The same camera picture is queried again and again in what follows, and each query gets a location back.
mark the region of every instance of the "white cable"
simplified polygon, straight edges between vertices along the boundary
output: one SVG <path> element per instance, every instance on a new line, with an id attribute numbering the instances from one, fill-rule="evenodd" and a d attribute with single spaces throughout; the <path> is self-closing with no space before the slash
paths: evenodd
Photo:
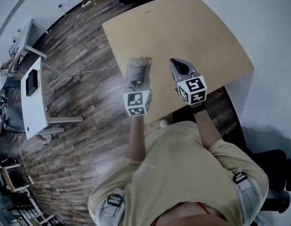
<path id="1" fill-rule="evenodd" d="M 82 73 L 74 73 L 72 76 L 74 76 L 74 75 L 76 75 L 76 74 L 84 74 L 84 73 L 98 72 L 98 71 L 106 70 L 106 69 L 112 69 L 112 68 L 114 68 L 114 67 L 117 66 L 117 65 L 118 65 L 118 64 L 115 64 L 115 65 L 112 66 L 112 67 L 106 67 L 106 68 L 102 68 L 102 69 L 99 69 L 99 70 L 91 70 L 91 71 L 84 71 L 84 72 L 82 72 Z M 55 87 L 57 87 L 57 86 L 60 85 L 60 84 L 63 84 L 63 83 L 65 82 L 65 80 L 66 80 L 66 79 L 64 79 L 62 82 L 60 82 L 60 83 L 54 85 L 54 86 L 52 87 L 52 89 L 54 89 Z"/>
<path id="2" fill-rule="evenodd" d="M 80 11 L 80 9 L 79 9 L 74 13 L 66 13 L 66 11 L 62 7 L 60 7 L 60 9 L 64 11 L 64 15 L 72 15 L 72 14 L 78 13 Z"/>
<path id="3" fill-rule="evenodd" d="M 61 5 L 66 5 L 66 6 L 70 6 L 70 7 L 75 7 L 76 5 L 70 5 L 70 4 L 64 4 L 62 3 Z"/>
<path id="4" fill-rule="evenodd" d="M 26 170 L 25 163 L 24 163 L 24 160 L 23 160 L 23 156 L 22 156 L 22 149 L 21 149 L 21 139 L 22 139 L 22 136 L 23 136 L 23 134 L 21 134 L 21 136 L 20 136 L 20 154 L 21 154 L 21 159 L 22 159 L 22 161 L 23 161 L 23 166 L 24 166 L 24 169 L 25 169 L 25 171 L 26 171 L 26 174 L 27 174 L 29 180 L 31 181 L 31 184 L 33 184 L 33 180 L 32 180 L 32 178 L 31 178 L 31 176 L 28 175 L 28 172 L 27 172 L 27 170 Z"/>
<path id="5" fill-rule="evenodd" d="M 23 161 L 23 166 L 25 168 L 26 174 L 27 174 L 27 176 L 29 176 L 28 175 L 28 172 L 26 170 L 26 167 L 25 167 L 25 163 L 24 163 L 24 160 L 23 160 L 23 156 L 22 156 L 22 150 L 21 150 L 21 138 L 22 138 L 22 136 L 23 136 L 23 134 L 21 134 L 21 136 L 20 136 L 20 154 L 21 154 L 21 158 L 22 158 L 22 161 Z"/>

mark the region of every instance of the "white table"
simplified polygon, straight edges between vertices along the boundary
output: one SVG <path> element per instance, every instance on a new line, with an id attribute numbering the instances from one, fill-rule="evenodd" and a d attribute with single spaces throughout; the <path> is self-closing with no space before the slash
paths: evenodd
<path id="1" fill-rule="evenodd" d="M 31 51 L 44 58 L 47 58 L 46 54 L 32 47 L 43 33 L 48 33 L 48 31 L 44 27 L 42 27 L 40 24 L 38 24 L 36 21 L 34 21 L 33 19 L 20 31 L 14 43 L 14 48 L 15 49 L 18 48 L 18 51 L 15 55 L 15 59 L 9 66 L 9 69 L 7 72 L 9 75 L 15 75 L 13 71 L 17 68 L 18 66 L 17 62 L 21 55 L 25 56 L 27 53 Z"/>
<path id="2" fill-rule="evenodd" d="M 42 83 L 43 69 L 56 73 L 64 78 L 72 79 L 72 76 L 57 70 L 41 61 L 41 57 L 32 65 L 24 77 L 21 79 L 21 101 L 22 113 L 27 139 L 35 135 L 50 134 L 64 131 L 64 128 L 45 129 L 50 123 L 78 122 L 83 121 L 83 117 L 48 117 L 44 103 L 44 89 L 48 92 L 54 92 L 54 89 L 44 87 Z M 38 71 L 38 88 L 30 96 L 26 96 L 26 79 L 33 70 Z"/>

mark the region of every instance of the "floor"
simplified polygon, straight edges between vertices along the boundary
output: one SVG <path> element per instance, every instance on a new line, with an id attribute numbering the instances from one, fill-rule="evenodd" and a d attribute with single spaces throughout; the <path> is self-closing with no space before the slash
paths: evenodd
<path id="1" fill-rule="evenodd" d="M 34 46 L 48 55 L 45 63 L 74 74 L 111 67 L 117 62 L 101 24 L 128 10 L 117 0 L 63 18 Z M 20 71 L 25 72 L 36 56 L 29 54 Z M 44 84 L 52 87 L 60 80 L 44 74 Z M 65 132 L 54 134 L 45 146 L 26 140 L 25 135 L 6 133 L 0 138 L 0 152 L 7 152 L 23 165 L 34 184 L 29 190 L 41 208 L 54 213 L 66 225 L 89 226 L 93 221 L 87 209 L 88 195 L 104 173 L 121 160 L 130 126 L 123 104 L 124 79 L 119 68 L 75 75 L 71 81 L 46 94 L 51 116 L 83 116 L 80 123 L 64 124 Z M 19 93 L 11 104 L 21 105 Z M 208 113 L 224 139 L 244 147 L 245 142 L 230 104 L 222 89 L 207 97 Z M 159 121 L 146 127 L 146 134 L 158 128 Z M 29 182 L 25 169 L 17 169 Z"/>

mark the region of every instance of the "table top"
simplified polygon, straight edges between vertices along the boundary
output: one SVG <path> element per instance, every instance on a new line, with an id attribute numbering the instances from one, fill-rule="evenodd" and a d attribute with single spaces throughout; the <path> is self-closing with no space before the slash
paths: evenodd
<path id="1" fill-rule="evenodd" d="M 33 23 L 33 19 L 20 31 L 16 42 L 14 43 L 15 49 L 18 48 L 18 51 L 15 55 L 13 62 L 11 63 L 10 67 L 8 68 L 8 72 L 15 69 L 15 63 L 18 61 L 19 57 L 25 50 L 25 46 L 27 44 L 28 36 L 30 33 L 31 25 Z"/>
<path id="2" fill-rule="evenodd" d="M 152 58 L 153 100 L 146 124 L 186 105 L 174 90 L 171 58 L 191 62 L 204 76 L 208 93 L 253 70 L 232 32 L 201 0 L 156 0 L 112 18 L 103 28 L 124 77 L 130 58 Z"/>
<path id="3" fill-rule="evenodd" d="M 26 79 L 33 70 L 38 71 L 38 88 L 30 96 L 26 96 Z M 48 126 L 47 112 L 44 104 L 44 91 L 42 86 L 42 66 L 41 57 L 32 65 L 24 77 L 21 79 L 21 102 L 22 114 L 27 139 L 32 138 L 41 130 Z"/>

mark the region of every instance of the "shoe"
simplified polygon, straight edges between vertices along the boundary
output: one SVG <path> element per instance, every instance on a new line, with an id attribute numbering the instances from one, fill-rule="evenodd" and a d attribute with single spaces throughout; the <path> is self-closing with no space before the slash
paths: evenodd
<path id="1" fill-rule="evenodd" d="M 163 127 L 166 127 L 166 126 L 169 126 L 169 122 L 167 120 L 162 120 L 160 122 L 160 127 L 163 128 Z"/>
<path id="2" fill-rule="evenodd" d="M 45 139 L 45 141 L 43 142 L 44 145 L 48 145 L 49 142 L 52 141 L 51 134 L 44 134 L 44 135 L 41 135 L 41 137 L 43 137 Z"/>

